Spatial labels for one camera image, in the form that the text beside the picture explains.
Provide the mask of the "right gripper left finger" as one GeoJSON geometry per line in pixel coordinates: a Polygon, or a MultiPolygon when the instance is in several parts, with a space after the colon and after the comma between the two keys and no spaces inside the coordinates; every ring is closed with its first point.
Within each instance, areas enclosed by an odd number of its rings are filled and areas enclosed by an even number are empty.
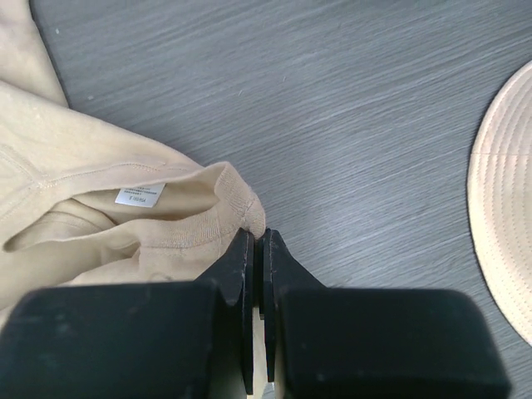
{"type": "Polygon", "coordinates": [[[245,398],[254,238],[188,282],[41,288],[1,333],[4,398],[245,398]]]}

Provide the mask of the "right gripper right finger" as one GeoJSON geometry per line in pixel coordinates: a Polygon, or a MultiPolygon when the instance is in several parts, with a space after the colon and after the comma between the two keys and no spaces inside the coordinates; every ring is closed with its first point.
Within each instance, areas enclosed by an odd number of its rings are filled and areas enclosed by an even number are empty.
{"type": "Polygon", "coordinates": [[[507,398],[482,312],[449,289],[329,288],[279,232],[259,242],[268,380],[279,398],[507,398]]]}

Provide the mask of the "beige t shirt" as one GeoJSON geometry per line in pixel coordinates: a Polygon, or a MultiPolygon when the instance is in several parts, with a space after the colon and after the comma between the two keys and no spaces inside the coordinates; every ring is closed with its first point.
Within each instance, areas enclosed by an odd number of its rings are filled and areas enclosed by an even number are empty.
{"type": "MultiPolygon", "coordinates": [[[[265,230],[258,196],[227,162],[72,110],[26,1],[1,4],[1,333],[41,288],[188,282],[239,231],[265,230]]],[[[253,307],[253,391],[267,382],[253,307]]]]}

